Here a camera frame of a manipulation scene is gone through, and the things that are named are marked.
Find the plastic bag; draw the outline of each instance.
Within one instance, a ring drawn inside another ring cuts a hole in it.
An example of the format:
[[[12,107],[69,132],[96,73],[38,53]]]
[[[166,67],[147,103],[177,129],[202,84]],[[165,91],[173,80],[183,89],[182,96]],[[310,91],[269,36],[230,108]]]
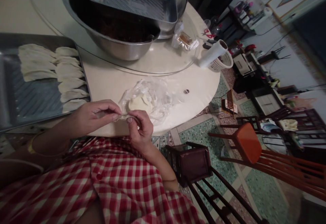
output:
[[[162,79],[137,82],[135,87],[126,90],[119,102],[122,114],[129,112],[129,101],[132,98],[145,95],[147,100],[152,104],[153,111],[149,114],[149,118],[154,126],[162,124],[169,114],[171,106],[181,102],[175,94],[168,90],[167,83]]]
[[[177,23],[174,29],[174,36],[172,38],[171,46],[175,49],[181,47],[185,51],[190,51],[198,47],[198,39],[193,40],[185,32],[183,32],[183,23]]]

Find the bracelet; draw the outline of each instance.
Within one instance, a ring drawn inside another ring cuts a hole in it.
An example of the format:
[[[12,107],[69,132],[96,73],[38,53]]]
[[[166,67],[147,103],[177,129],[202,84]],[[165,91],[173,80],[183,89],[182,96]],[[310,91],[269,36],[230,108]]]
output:
[[[41,167],[41,166],[39,166],[37,164],[28,162],[28,161],[23,161],[23,160],[18,160],[18,159],[0,159],[0,162],[23,163],[23,164],[30,165],[30,166],[33,166],[33,167],[39,169],[41,174],[44,172],[44,168],[43,167]]]
[[[41,135],[43,132],[41,132],[41,133],[39,133],[39,134],[36,134],[31,140],[30,140],[30,142],[28,143],[28,146],[27,146],[27,150],[28,150],[28,152],[30,153],[30,154],[38,154],[38,155],[40,155],[40,156],[43,156],[43,157],[55,157],[55,156],[59,156],[59,155],[62,155],[67,149],[68,149],[68,147],[69,147],[69,145],[67,145],[67,147],[61,152],[61,153],[59,153],[59,154],[56,154],[56,155],[45,155],[45,154],[41,154],[41,153],[38,153],[38,152],[36,152],[35,150],[34,150],[34,148],[33,148],[33,141],[34,141],[34,139],[37,137],[37,136],[39,136],[39,135]]]

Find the hand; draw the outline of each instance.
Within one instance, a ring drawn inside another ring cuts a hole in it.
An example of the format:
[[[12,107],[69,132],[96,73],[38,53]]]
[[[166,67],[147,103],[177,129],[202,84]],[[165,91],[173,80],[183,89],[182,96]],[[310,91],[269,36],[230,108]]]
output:
[[[128,118],[127,122],[129,124],[130,143],[142,155],[145,155],[153,147],[153,124],[150,121],[148,114],[144,110],[133,110],[128,114],[135,116],[141,122],[138,130],[136,121],[131,117]]]
[[[121,114],[119,106],[110,99],[88,102],[54,128],[57,132],[66,132],[66,138],[81,137],[115,121]]]

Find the red plaid shirt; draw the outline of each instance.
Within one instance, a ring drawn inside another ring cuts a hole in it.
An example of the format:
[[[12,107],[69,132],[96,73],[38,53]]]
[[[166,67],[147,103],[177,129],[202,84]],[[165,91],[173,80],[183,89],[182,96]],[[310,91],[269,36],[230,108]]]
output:
[[[187,197],[164,190],[159,171],[126,138],[92,138],[68,158],[1,190],[1,222],[74,223],[97,197],[106,223],[203,222]]]

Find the white basket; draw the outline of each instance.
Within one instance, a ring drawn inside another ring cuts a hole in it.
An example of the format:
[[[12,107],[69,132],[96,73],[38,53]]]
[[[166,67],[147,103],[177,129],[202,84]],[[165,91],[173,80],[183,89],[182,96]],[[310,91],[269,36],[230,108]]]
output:
[[[218,58],[211,63],[211,67],[217,71],[223,69],[230,69],[233,66],[233,58],[229,51],[226,51],[224,55],[221,55],[221,60]]]

